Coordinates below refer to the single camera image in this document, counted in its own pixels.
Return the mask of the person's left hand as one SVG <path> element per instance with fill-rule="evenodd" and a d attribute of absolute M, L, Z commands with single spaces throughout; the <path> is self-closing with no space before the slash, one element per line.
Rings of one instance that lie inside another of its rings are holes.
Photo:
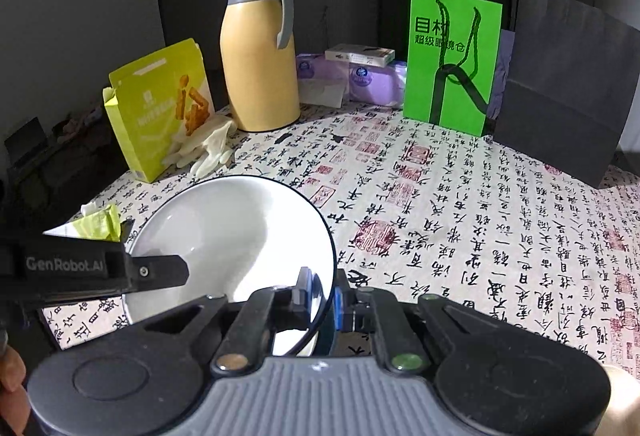
<path fill-rule="evenodd" d="M 26 367 L 21 356 L 8 346 L 1 357 L 1 415 L 15 434 L 24 433 L 30 405 L 23 381 Z"/>

